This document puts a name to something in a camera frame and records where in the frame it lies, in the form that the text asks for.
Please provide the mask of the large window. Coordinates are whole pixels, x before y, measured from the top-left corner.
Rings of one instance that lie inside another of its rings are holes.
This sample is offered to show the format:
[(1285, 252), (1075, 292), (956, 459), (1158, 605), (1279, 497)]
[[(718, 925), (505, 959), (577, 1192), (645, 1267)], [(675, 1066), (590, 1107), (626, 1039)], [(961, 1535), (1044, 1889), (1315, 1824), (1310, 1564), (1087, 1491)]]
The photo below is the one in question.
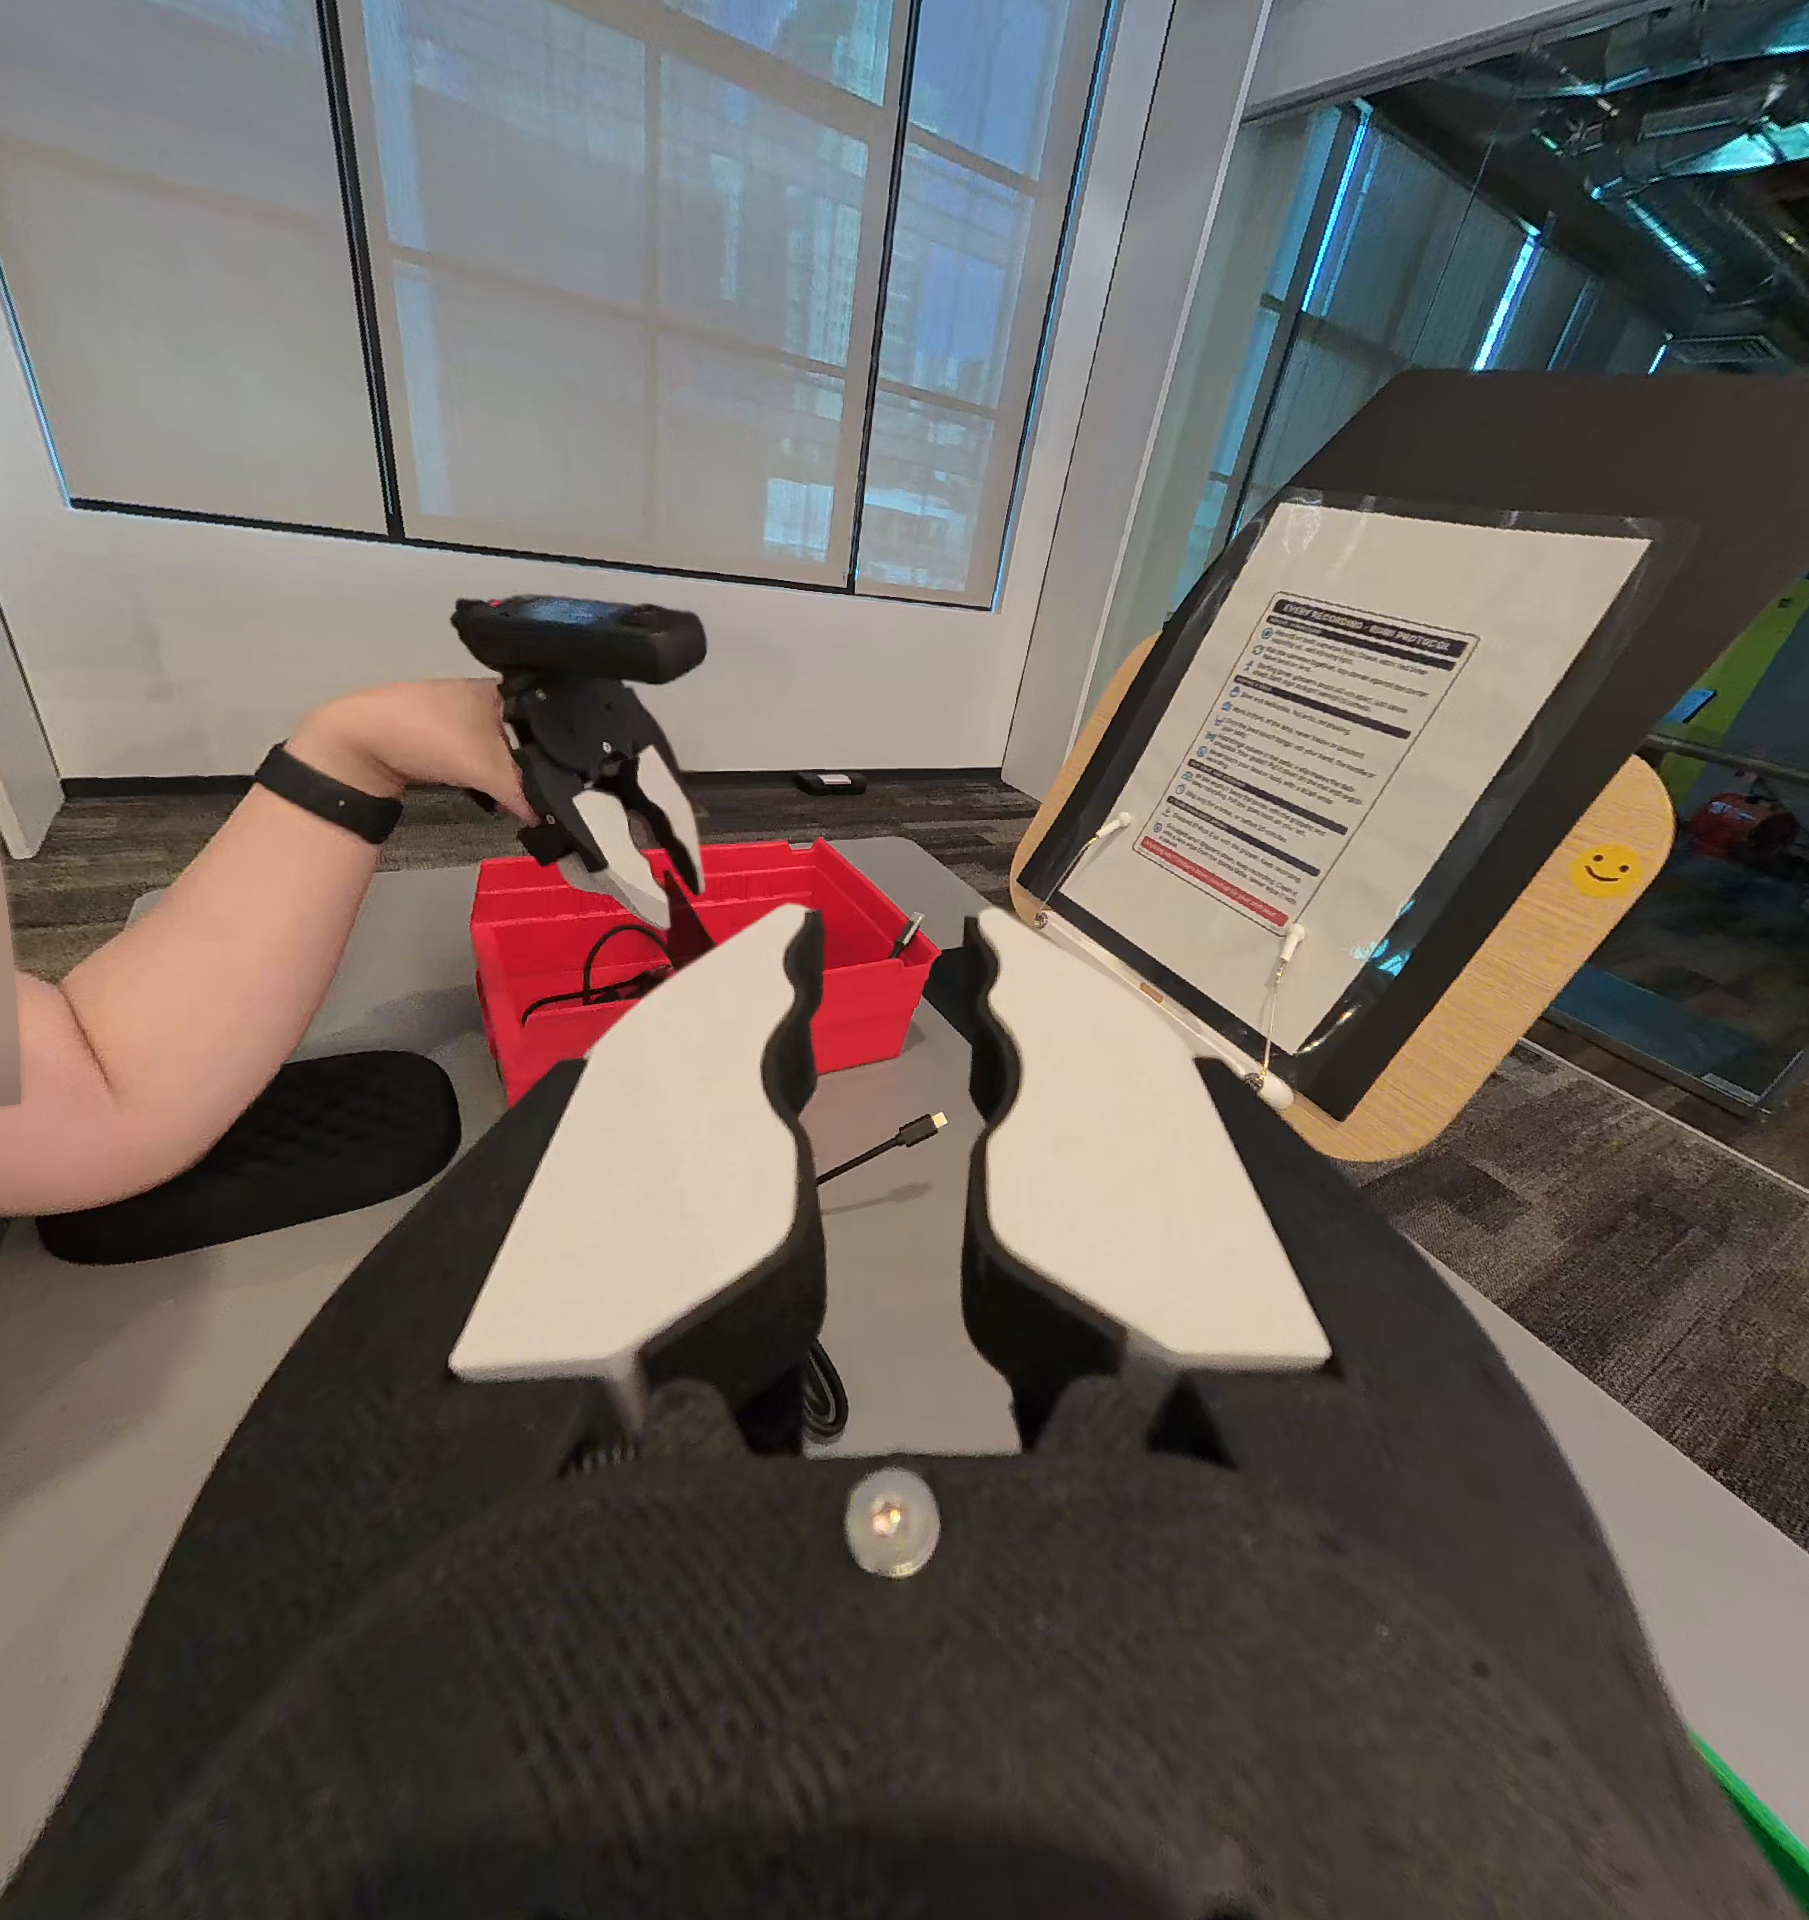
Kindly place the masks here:
[(1109, 3), (0, 2), (77, 509), (985, 607)]

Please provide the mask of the red plastic bin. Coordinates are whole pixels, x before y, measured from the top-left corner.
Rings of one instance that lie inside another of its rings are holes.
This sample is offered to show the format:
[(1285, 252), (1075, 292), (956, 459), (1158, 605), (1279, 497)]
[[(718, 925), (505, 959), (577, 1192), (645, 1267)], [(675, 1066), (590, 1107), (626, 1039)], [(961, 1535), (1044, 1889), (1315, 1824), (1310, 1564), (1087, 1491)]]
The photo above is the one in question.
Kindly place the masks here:
[(820, 839), (720, 844), (702, 854), (697, 899), (682, 892), (663, 852), (650, 858), (670, 894), (663, 931), (615, 899), (571, 886), (553, 864), (530, 857), (480, 863), (468, 924), (474, 992), (509, 1107), (551, 1068), (586, 1059), (683, 964), (781, 904), (820, 920), (817, 1070), (901, 1050), (940, 946), (843, 852)]

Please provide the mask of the person's left forearm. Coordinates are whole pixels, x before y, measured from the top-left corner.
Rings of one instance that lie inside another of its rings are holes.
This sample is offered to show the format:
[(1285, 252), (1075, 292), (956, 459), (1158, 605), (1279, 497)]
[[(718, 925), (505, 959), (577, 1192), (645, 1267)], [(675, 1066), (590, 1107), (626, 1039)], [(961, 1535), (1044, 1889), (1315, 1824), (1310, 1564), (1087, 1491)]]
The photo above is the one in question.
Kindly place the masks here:
[(202, 1159), (306, 1032), (374, 866), (360, 836), (252, 787), (61, 983), (19, 975), (0, 1218), (119, 1202)]

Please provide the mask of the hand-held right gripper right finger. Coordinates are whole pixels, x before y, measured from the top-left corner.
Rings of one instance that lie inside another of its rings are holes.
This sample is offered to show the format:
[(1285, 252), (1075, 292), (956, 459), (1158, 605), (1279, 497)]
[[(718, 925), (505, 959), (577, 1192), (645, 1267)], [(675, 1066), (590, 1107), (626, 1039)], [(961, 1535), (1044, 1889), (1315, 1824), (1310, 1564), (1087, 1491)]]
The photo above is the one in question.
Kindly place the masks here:
[(1020, 1444), (1087, 1377), (1320, 1374), (1330, 1339), (1170, 1025), (997, 909), (964, 925), (964, 1005), (964, 1329)]

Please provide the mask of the red floor object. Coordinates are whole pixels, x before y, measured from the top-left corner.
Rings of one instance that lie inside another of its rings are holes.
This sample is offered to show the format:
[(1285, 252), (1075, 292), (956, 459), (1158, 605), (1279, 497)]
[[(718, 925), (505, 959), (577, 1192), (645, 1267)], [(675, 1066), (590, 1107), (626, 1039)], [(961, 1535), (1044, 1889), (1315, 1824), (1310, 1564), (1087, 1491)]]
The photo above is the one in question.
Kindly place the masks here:
[(1801, 821), (1763, 792), (1722, 789), (1696, 808), (1686, 831), (1690, 850), (1700, 857), (1765, 864), (1798, 841)]

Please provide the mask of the person's left hand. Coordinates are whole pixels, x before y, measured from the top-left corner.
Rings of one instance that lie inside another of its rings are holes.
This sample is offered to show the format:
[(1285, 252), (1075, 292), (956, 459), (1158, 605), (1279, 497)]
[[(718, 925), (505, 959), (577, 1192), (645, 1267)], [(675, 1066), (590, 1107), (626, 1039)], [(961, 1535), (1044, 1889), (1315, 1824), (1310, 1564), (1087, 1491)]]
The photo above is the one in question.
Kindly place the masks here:
[(537, 821), (501, 722), (491, 678), (426, 680), (360, 690), (307, 715), (287, 741), (317, 774), (378, 801), (411, 786), (484, 795), (518, 824)]

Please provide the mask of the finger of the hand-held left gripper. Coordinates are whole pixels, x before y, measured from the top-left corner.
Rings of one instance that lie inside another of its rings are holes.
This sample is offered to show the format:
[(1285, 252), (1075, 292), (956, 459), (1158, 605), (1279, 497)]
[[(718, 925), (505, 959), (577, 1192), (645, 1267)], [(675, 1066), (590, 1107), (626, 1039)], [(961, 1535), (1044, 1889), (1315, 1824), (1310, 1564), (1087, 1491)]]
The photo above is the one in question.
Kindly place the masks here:
[(637, 849), (631, 818), (615, 789), (586, 786), (571, 799), (577, 816), (577, 852), (567, 878), (586, 892), (617, 899), (631, 915), (663, 931), (670, 922), (670, 894), (645, 850)]
[(703, 892), (703, 864), (695, 813), (682, 786), (675, 758), (661, 737), (647, 740), (624, 757), (620, 802), (666, 852), (683, 892), (697, 899)]

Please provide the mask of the glass railing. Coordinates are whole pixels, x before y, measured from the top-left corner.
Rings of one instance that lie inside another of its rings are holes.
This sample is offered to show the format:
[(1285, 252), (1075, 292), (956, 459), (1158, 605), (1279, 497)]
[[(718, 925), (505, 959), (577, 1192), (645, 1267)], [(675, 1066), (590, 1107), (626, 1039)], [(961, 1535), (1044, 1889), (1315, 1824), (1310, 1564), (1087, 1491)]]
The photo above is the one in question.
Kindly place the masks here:
[[(1657, 880), (1548, 1005), (1553, 1028), (1728, 1112), (1772, 1119), (1809, 1085), (1809, 757), (1668, 717), (1639, 754), (1675, 797)], [(1686, 824), (1723, 789), (1801, 821), (1765, 864), (1700, 857)]]

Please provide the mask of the green plastic bin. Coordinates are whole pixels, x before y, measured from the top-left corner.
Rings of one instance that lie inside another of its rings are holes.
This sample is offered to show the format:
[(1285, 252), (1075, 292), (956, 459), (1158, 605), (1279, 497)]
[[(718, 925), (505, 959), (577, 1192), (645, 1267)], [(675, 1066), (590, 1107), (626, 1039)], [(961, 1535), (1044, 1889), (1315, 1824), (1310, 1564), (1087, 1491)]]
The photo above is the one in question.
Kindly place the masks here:
[(1796, 1913), (1809, 1918), (1809, 1845), (1740, 1780), (1700, 1733), (1687, 1726), (1686, 1737), (1707, 1764), (1743, 1832), (1757, 1842)]

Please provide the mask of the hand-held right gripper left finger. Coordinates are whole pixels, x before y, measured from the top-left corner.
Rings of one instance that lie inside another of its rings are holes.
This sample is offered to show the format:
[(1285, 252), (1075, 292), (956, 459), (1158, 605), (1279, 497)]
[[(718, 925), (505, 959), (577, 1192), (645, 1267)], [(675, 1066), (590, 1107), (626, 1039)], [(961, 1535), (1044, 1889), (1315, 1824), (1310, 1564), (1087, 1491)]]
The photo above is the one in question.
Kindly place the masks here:
[(801, 1366), (825, 1309), (817, 1176), (823, 922), (772, 907), (590, 1052), (448, 1366), (593, 1380), (631, 1428), (664, 1384), (742, 1408)]

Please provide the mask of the laminated instruction sheet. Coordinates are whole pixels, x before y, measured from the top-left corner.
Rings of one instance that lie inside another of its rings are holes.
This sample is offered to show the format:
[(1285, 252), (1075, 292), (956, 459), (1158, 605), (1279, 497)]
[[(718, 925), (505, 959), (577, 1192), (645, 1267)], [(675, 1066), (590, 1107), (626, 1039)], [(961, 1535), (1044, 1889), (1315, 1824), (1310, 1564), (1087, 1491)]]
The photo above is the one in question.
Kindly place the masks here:
[(1692, 530), (1284, 490), (1138, 667), (1024, 883), (1301, 1072), (1567, 801)]

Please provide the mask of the wooden sign board stand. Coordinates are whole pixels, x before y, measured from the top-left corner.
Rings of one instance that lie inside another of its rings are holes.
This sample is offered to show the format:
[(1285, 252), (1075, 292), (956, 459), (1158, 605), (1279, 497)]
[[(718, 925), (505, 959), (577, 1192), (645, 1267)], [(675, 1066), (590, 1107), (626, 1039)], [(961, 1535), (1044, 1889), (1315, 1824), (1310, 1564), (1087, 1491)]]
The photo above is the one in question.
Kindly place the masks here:
[[(1012, 902), (1028, 924), (1135, 994), (1193, 1055), (1247, 1078), (1320, 1152), (1382, 1161), (1429, 1144), (1459, 1115), (1661, 871), (1675, 813), (1638, 750), (1678, 693), (1809, 566), (1809, 374), (1409, 371), (1279, 491), (1289, 488), (1659, 516), (1693, 535), (1588, 736), (1572, 792), (1584, 811), (1559, 801), (1538, 824), (1505, 827), (1492, 852), (1514, 857), (1512, 875), (1488, 883), (1488, 902), (1447, 910), (1402, 983), (1301, 1072), (1187, 1020), (1103, 946), (1042, 915), (1024, 883), (1044, 847), (1060, 849), (1054, 818), (1158, 634), (1117, 670), (1019, 847)], [(1568, 854), (1605, 841), (1655, 866), (1627, 902), (1588, 900), (1567, 880)]]

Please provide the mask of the black wristband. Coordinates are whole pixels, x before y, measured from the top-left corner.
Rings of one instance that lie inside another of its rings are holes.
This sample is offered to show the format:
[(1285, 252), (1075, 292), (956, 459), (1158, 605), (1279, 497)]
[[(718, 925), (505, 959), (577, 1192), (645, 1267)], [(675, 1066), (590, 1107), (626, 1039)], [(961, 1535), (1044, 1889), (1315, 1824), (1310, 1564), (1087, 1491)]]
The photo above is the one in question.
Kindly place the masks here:
[(249, 783), (372, 849), (387, 841), (403, 811), (398, 797), (350, 786), (291, 754), (282, 740), (266, 753)]

